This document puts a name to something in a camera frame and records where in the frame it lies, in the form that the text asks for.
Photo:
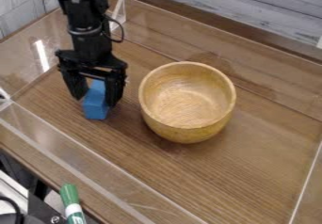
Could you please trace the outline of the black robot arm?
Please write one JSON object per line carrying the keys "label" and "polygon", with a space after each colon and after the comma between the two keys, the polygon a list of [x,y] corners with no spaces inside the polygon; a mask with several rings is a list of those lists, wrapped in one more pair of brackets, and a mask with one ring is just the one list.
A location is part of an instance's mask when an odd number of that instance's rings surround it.
{"label": "black robot arm", "polygon": [[90,88],[87,79],[103,82],[103,100],[110,107],[118,104],[126,86],[127,63],[112,53],[114,39],[110,23],[120,24],[107,15],[108,0],[57,0],[67,16],[67,31],[73,48],[57,49],[57,68],[71,95],[80,100]]}

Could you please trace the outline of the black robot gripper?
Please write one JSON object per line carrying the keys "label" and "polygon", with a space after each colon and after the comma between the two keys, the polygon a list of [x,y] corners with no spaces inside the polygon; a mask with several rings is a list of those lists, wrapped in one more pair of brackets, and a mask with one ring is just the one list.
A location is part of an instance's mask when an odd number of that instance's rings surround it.
{"label": "black robot gripper", "polygon": [[55,55],[69,93],[80,100],[88,91],[85,78],[103,80],[106,103],[114,107],[123,96],[126,86],[127,63],[112,53],[112,43],[120,43],[120,40],[112,38],[108,26],[94,29],[69,27],[68,33],[73,48],[57,50]]}

